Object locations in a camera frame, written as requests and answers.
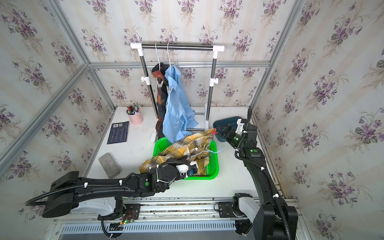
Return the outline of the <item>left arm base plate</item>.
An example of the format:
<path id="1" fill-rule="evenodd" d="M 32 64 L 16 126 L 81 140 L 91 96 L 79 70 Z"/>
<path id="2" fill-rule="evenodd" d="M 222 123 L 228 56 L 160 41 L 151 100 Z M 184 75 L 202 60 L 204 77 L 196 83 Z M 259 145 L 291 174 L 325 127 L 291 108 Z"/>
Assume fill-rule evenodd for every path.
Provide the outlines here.
<path id="1" fill-rule="evenodd" d="M 107 216 L 98 215 L 98 220 L 110 221 L 119 220 L 120 223 L 132 223 L 139 218 L 141 204 L 123 204 L 121 210 L 115 209 L 115 211 Z"/>

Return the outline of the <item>yellow plaid shirt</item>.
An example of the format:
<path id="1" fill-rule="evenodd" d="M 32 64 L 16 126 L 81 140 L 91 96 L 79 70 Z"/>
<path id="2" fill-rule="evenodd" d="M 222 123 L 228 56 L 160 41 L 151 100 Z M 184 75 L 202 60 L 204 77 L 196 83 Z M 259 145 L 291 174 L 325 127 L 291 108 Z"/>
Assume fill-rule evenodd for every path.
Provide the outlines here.
<path id="1" fill-rule="evenodd" d="M 212 131 L 213 129 L 198 132 L 172 143 L 171 146 L 167 147 L 159 155 L 154 157 L 152 156 L 152 158 L 142 163 L 139 167 L 139 171 L 141 173 L 146 173 L 151 168 L 154 168 L 167 160 L 175 159 L 177 161 L 183 160 L 187 163 L 196 163 L 198 170 L 193 175 L 205 176 L 207 171 L 206 166 L 210 160 L 210 153 L 203 153 L 200 156 L 192 158 L 190 156 L 196 155 L 199 151 L 205 149 L 211 141 L 213 141 L 214 135 L 212 135 Z"/>

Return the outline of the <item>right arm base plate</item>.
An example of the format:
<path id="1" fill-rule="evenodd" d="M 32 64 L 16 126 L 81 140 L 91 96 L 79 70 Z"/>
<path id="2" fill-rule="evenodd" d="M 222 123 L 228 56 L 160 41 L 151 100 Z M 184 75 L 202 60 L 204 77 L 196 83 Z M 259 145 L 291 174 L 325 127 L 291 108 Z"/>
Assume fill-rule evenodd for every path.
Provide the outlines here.
<path id="1" fill-rule="evenodd" d="M 246 218 L 246 215 L 240 210 L 235 209 L 232 202 L 218 202 L 214 204 L 214 210 L 220 218 Z"/>

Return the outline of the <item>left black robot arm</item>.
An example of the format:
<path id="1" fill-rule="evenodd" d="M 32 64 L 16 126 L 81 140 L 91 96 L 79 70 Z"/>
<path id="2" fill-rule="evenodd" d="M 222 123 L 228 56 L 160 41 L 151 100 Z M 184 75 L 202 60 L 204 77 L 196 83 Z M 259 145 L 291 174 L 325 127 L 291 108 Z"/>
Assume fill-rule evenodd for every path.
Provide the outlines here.
<path id="1" fill-rule="evenodd" d="M 44 206 L 44 218 L 56 218 L 81 209 L 92 200 L 107 199 L 112 206 L 101 205 L 92 209 L 100 216 L 122 214 L 122 198 L 145 198 L 163 193 L 170 185 L 189 178 L 198 172 L 196 162 L 183 162 L 171 159 L 147 173 L 130 173 L 122 179 L 91 179 L 79 176 L 79 172 L 69 172 L 51 184 L 50 191 L 27 200 L 27 207 Z"/>

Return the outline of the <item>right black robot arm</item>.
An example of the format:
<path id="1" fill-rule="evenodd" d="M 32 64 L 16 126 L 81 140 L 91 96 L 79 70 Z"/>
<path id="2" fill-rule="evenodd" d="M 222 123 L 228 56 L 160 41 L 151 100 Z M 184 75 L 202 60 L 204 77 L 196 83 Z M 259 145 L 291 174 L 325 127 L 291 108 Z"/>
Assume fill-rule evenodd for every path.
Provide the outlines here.
<path id="1" fill-rule="evenodd" d="M 234 149 L 235 158 L 242 161 L 256 187 L 259 201 L 252 195 L 236 193 L 231 203 L 220 203 L 221 217 L 233 214 L 235 232 L 246 235 L 253 231 L 256 240 L 294 240 L 299 214 L 279 193 L 267 168 L 263 151 L 257 146 L 258 128 L 250 123 L 253 110 L 247 118 L 231 117 L 215 121 L 213 127 L 220 138 Z"/>

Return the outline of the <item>light blue wire hanger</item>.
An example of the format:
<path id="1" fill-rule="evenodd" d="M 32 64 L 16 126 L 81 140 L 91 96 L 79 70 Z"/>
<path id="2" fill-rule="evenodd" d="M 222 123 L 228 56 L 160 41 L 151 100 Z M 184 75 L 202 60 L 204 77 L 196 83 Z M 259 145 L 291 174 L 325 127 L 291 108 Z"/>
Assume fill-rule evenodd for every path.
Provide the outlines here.
<path id="1" fill-rule="evenodd" d="M 217 154 L 223 150 L 222 146 L 218 146 L 215 141 L 212 141 L 205 149 L 199 151 L 196 155 L 190 156 L 196 157 L 200 156 L 203 153 L 212 153 L 212 154 Z"/>

